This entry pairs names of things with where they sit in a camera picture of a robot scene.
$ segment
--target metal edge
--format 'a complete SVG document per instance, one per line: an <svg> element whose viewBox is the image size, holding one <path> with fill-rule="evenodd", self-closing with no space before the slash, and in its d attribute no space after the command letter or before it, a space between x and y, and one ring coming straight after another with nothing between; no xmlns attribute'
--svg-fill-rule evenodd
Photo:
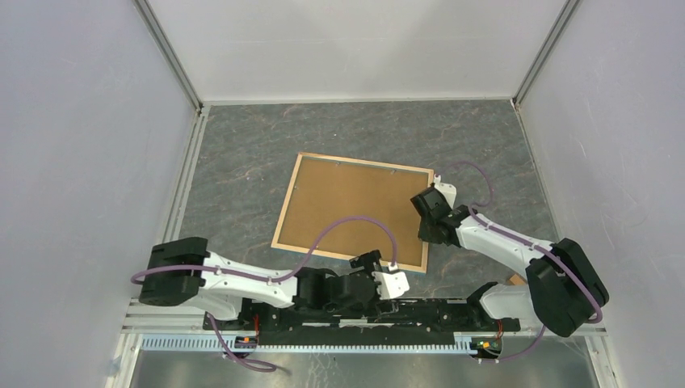
<svg viewBox="0 0 685 388"><path fill-rule="evenodd" d="M200 156L200 148L202 147L202 139L204 138L204 129L207 126L207 119L209 116L209 108L202 108L200 117L193 128L191 140L184 155L183 169L179 179L179 185L174 194L174 207L172 213L169 215L167 222L164 242L173 241L179 238L181 232L181 225L183 224L183 217L186 212L186 205L188 196L190 195L192 179L195 175L195 166L197 159Z"/></svg>
<svg viewBox="0 0 685 388"><path fill-rule="evenodd" d="M607 340L608 338L586 337L587 351L590 353L599 388L620 388L623 385L620 383L616 363L611 362L611 349Z"/></svg>
<svg viewBox="0 0 685 388"><path fill-rule="evenodd" d="M387 102L416 102L416 101L491 101L511 99L511 95L466 96L466 95L443 95L443 96L406 96L406 97L333 97L333 98L283 98L283 99L218 99L205 101L205 105L232 106L232 105L276 105L291 103L387 103Z"/></svg>
<svg viewBox="0 0 685 388"><path fill-rule="evenodd" d="M552 25L552 29L549 30L547 37L544 39L544 42L540 47L540 51L538 51L535 60L533 60L530 69L528 69L526 76L523 77L521 86L519 86L519 89L516 91L516 94L512 99L515 105L521 104L523 99L526 97L526 94L531 89L531 85L536 80L537 75L540 73L544 63L547 61L552 49L559 41L559 36L561 36L561 34L564 32L566 25L578 8L578 4L580 4L580 2L581 0L566 0L566 3L561 8L561 11L557 16L557 20L555 20L554 24Z"/></svg>
<svg viewBox="0 0 685 388"><path fill-rule="evenodd" d="M181 61L176 55L174 48L171 47L171 43L169 43L169 39L166 37L166 34L164 33L164 30L162 29L157 16L154 14L154 11L152 10L148 0L133 0L133 4L135 4L138 12L141 14L145 25L148 27L150 35L152 35L155 43L159 47L160 51L162 51L162 55L166 59L166 63L171 68L171 72L174 73L176 80L179 81L179 84L183 89L183 93L186 95L191 105L195 107L197 111L199 111L203 107L202 100L197 95L195 88L192 86L192 82L189 79L188 74L183 69Z"/></svg>
<svg viewBox="0 0 685 388"><path fill-rule="evenodd" d="M528 137L528 134L526 132L526 126L523 124L523 117L521 116L520 106L517 105L513 99L511 100L511 106L514 108L514 113L516 114L516 120L519 121L519 126L521 127L521 132L523 132L523 139L526 142L526 147L528 148L528 153L531 155L531 161L533 163L533 168L535 168L535 171L536 171L537 182L540 185L540 188L542 189L542 197L544 199L545 204L547 204L547 207L549 208L549 216L552 218L552 225L554 227L555 233L557 234L557 239L559 239L563 235L563 233L561 232L561 229L559 227L557 213L554 211L554 207L552 207L551 202L549 201L549 190L547 189L547 184L545 183L544 176L542 174L542 171L540 170L540 167L537 164L537 160L538 160L537 156L538 155L536 154L533 147L531 146L530 138Z"/></svg>

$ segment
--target brown board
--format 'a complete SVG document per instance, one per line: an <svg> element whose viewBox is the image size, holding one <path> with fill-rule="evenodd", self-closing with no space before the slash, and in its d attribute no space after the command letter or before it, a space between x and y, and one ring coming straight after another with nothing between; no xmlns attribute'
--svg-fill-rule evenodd
<svg viewBox="0 0 685 388"><path fill-rule="evenodd" d="M426 272L428 244L418 239L421 219L410 198L430 186L433 174L426 168L299 153L271 246L306 252L334 221L366 216L395 235L400 268ZM331 230L314 254L351 259L374 249L385 260L392 257L381 228L351 221Z"/></svg>

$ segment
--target purple cable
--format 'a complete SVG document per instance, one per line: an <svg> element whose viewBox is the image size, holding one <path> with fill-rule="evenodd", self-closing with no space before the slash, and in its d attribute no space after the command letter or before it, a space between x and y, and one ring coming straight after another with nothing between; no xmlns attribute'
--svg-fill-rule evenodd
<svg viewBox="0 0 685 388"><path fill-rule="evenodd" d="M390 232L390 229L388 229L387 226L383 225L382 222L374 220L373 218L366 217L366 216L349 216L349 217L344 217L340 218L339 220L333 222L332 224L328 225L324 230L321 231L321 233L317 236L317 238L314 240L314 243L312 246L309 248L307 251L307 254L305 255L305 258L300 261L300 263L295 266L295 268L290 271L290 273L283 275L281 277L276 277L275 279L271 281L284 281L288 280L291 277L295 276L301 269L304 267L307 262L309 262L309 259L312 257L312 253L314 252L315 249L317 249L319 243L321 240L331 231L333 230L336 226L340 224L344 224L345 222L349 221L367 221L371 222L372 224L379 226L390 238L390 242L393 244L393 257L390 260L390 263L392 265L397 265L397 240L395 240L395 236Z"/></svg>
<svg viewBox="0 0 685 388"><path fill-rule="evenodd" d="M234 269L228 269L228 268L217 268L217 267L209 267L206 265L193 265L193 264L178 264L178 265L168 265L166 267L157 267L157 268L150 268L146 269L144 271L140 271L133 276L131 276L131 283L135 285L142 285L143 281L140 280L144 276L148 275L153 275L155 273L160 273L160 272L169 272L169 271L207 271L207 272L216 272L220 271L223 274L226 275L235 275L235 276L241 276L241 277L246 277L247 279L252 279L252 280L257 280L257 281L272 281L272 282L279 282L279 281L286 281L290 279L291 277L295 276L308 262L309 259L311 259L312 254L314 250L317 249L319 243L321 240L336 226L339 226L341 224L344 224L345 222L349 221L367 221L371 222L372 224L379 226L390 238L390 242L393 245L393 256L390 260L390 263L392 265L397 264L397 240L395 239L395 236L393 235L392 232L390 232L390 229L388 229L387 226L383 225L382 222L374 220L373 218L370 217L365 217L365 216L350 216L350 217L345 217L341 218L332 224L328 225L324 230L321 231L321 233L316 237L314 240L314 243L312 246L309 248L307 251L305 257L300 261L300 263L295 266L295 268L290 271L289 273L281 276L281 277L275 277L275 278L269 278L265 276L259 276L259 275L252 275L250 273L245 273L245 272L240 272L236 271Z"/></svg>
<svg viewBox="0 0 685 388"><path fill-rule="evenodd" d="M512 239L512 240L514 240L514 241L516 241L516 242L518 242L518 243L521 243L521 244L523 244L525 247L532 247L532 246L533 246L533 243L530 242L530 241L528 241L528 240L526 240L525 238L521 238L521 237L519 237L519 236L517 236L517 235L515 235L515 234L510 233L510 232L507 231L507 230L503 230L503 229L501 229L501 228L498 228L497 226L492 226L492 225L488 226L488 223L487 223L485 220L483 220L482 218L478 217L478 215L476 214L476 212L473 211L473 206L479 206L479 207L485 208L485 207L487 207L488 205L490 205L490 204L492 203L493 197L494 197L494 189L493 189L492 183L490 182L490 177L488 177L488 175L485 173L485 171L484 171L480 166L478 166L476 163L474 163L474 162L469 162L469 161L467 161L467 160L462 160L462 161L455 162L455 163L451 164L450 166L448 166L448 168L456 167L456 166L463 165L463 164L469 165L469 166L475 168L476 170L478 170L478 172L481 173L481 175L482 175L483 178L485 179L485 182L486 182L487 185L488 185L488 192L490 193L490 196L489 196L487 202L485 202L484 204L482 204L482 203L480 203L480 202L477 202L477 201L474 201L473 203L471 203L471 204L469 205L469 213L471 214L471 217L473 217L474 220L476 220L479 224L481 224L482 226L484 226L486 229L490 229L490 230L492 230L493 232L498 233L498 234L500 234L500 235L502 235L502 236L504 236L504 237L506 237L506 238L510 238L510 239ZM538 252L542 253L543 255L549 257L556 265L558 265L559 268L561 268L561 270L562 270L562 271L563 271L563 272L564 272L564 273L573 281L573 283L576 284L576 286L580 289L580 291L582 292L582 294L583 294L583 295L587 298L587 300L590 302L590 304L592 305L592 308L595 310L596 316L595 316L593 319L589 319L587 322L589 322L589 323L599 323L599 322L601 322L601 321L602 321L602 318L603 318L603 314L602 314L602 309L599 307L599 303L597 303L597 301L595 300L595 298L592 297L592 294L590 293L590 290L587 289L587 287L580 281L580 279L578 279L578 277L570 270L570 268L568 268L564 263L562 263L562 262L561 262L561 259L559 259L558 257L556 257L552 252L550 252L550 251L544 249L543 247L534 246L533 249L535 249L536 251L538 251ZM535 339L533 340L532 344L530 344L530 346L528 346L527 348L525 348L525 349L524 349L523 351L521 351L521 352L518 352L518 353L516 353L516 354L512 354L512 355L510 355L510 356L506 356L506 357L500 358L500 359L498 359L498 360L486 360L486 359L478 359L478 360L479 360L480 362L486 362L486 363L490 363L490 364L496 364L496 363L498 363L498 362L514 360L514 359L519 358L519 357L521 357L521 356L523 356L523 355L526 355L526 354L528 354L530 351L532 351L534 348L537 347L537 345L538 345L538 344L540 343L540 341L542 340L542 336L543 336L545 330L546 330L546 327L545 327L545 326L542 326L542 328L540 329L540 333L538 333L538 335L535 337Z"/></svg>
<svg viewBox="0 0 685 388"><path fill-rule="evenodd" d="M254 370L255 372L271 373L275 372L278 369L278 366L272 364L271 362L252 360L250 358L240 358L233 354L233 352L231 352L231 349L229 349L229 345L226 343L226 341L224 341L224 337L222 337L221 333L219 332L219 327L216 325L214 315L207 313L207 317L209 318L209 323L212 325L214 334L216 334L216 337L219 339L219 343L221 343L221 347L224 349L224 352L231 359L231 361L235 362L236 364L242 365L248 368L249 370Z"/></svg>

